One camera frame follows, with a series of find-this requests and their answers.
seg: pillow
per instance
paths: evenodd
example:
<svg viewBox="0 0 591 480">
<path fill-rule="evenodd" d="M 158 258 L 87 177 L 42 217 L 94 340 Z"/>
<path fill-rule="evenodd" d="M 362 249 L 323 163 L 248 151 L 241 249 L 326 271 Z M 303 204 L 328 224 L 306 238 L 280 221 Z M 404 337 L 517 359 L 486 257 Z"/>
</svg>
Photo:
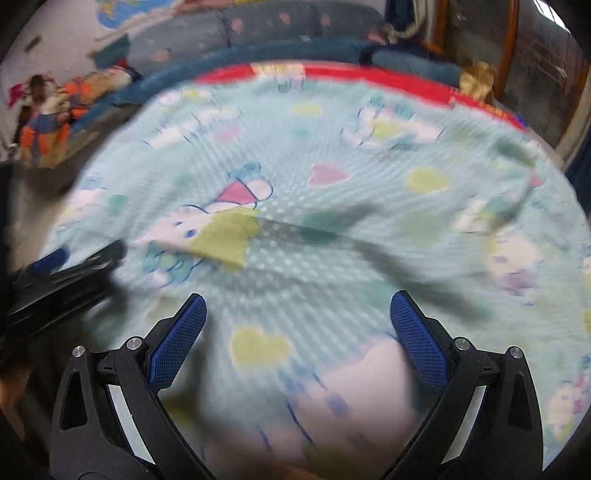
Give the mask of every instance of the pillow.
<svg viewBox="0 0 591 480">
<path fill-rule="evenodd" d="M 190 60 L 226 48 L 228 36 L 221 12 L 182 15 L 147 28 L 131 41 L 127 62 L 142 74 L 161 70 L 171 61 Z"/>
<path fill-rule="evenodd" d="M 308 2 L 244 4 L 224 11 L 230 45 L 319 37 L 315 5 Z"/>
<path fill-rule="evenodd" d="M 346 2 L 316 2 L 323 37 L 366 38 L 384 28 L 384 17 L 375 9 Z"/>
</svg>

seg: metal screw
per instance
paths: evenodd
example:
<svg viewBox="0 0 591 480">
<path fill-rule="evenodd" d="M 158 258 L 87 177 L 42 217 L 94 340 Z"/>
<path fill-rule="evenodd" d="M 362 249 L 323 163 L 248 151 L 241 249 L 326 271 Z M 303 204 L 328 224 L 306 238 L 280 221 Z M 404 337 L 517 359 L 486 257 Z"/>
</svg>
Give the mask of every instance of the metal screw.
<svg viewBox="0 0 591 480">
<path fill-rule="evenodd" d="M 86 348 L 84 348 L 82 345 L 78 345 L 72 350 L 72 355 L 78 358 L 79 356 L 84 355 L 84 352 L 86 352 Z"/>
<path fill-rule="evenodd" d="M 523 356 L 523 351 L 518 346 L 512 346 L 509 348 L 509 353 L 513 358 L 521 358 Z"/>
<path fill-rule="evenodd" d="M 468 350 L 470 348 L 470 342 L 463 337 L 456 338 L 455 344 L 458 350 Z"/>
<path fill-rule="evenodd" d="M 130 338 L 129 340 L 127 340 L 127 343 L 125 344 L 125 346 L 129 350 L 137 350 L 139 347 L 142 346 L 142 339 L 139 337 Z"/>
</svg>

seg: pile of clothes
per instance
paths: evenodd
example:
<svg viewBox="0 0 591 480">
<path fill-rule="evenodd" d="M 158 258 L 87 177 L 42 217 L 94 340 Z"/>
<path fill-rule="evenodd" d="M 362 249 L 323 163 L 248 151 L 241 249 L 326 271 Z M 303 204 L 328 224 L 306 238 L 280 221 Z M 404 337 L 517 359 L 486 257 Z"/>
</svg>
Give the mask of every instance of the pile of clothes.
<svg viewBox="0 0 591 480">
<path fill-rule="evenodd" d="M 132 75 L 120 67 L 93 72 L 61 85 L 33 113 L 19 135 L 20 159 L 29 167 L 55 168 L 68 152 L 71 124 L 101 97 L 129 85 Z"/>
</svg>

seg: bed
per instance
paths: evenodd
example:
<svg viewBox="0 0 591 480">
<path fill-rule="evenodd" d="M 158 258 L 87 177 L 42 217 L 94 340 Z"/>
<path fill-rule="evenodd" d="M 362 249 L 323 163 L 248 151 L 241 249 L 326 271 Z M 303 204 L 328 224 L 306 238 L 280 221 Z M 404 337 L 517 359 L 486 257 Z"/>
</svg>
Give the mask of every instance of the bed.
<svg viewBox="0 0 591 480">
<path fill-rule="evenodd" d="M 522 347 L 548 465 L 591 402 L 591 235 L 540 145 L 377 67 L 189 70 L 148 80 L 49 237 L 69 264 L 129 246 L 125 302 L 89 312 L 81 342 L 117 348 L 198 292 L 206 329 L 160 398 L 208 468 L 377 478 L 433 402 L 389 319 L 404 288 L 452 336 Z"/>
</svg>

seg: blanket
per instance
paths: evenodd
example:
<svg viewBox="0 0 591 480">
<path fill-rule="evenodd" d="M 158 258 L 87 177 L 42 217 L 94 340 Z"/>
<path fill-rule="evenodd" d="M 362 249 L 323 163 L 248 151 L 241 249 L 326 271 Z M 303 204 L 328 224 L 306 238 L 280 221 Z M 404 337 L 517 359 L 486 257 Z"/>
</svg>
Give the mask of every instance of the blanket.
<svg viewBox="0 0 591 480">
<path fill-rule="evenodd" d="M 585 216 L 519 122 L 449 87 L 287 63 L 165 90 L 95 156 L 47 250 L 74 264 L 119 238 L 125 302 L 90 312 L 82 342 L 118 348 L 203 295 L 160 398 L 219 478 L 383 473 L 433 404 L 389 318 L 402 288 L 452 337 L 522 347 L 545 465 L 589 408 Z"/>
</svg>

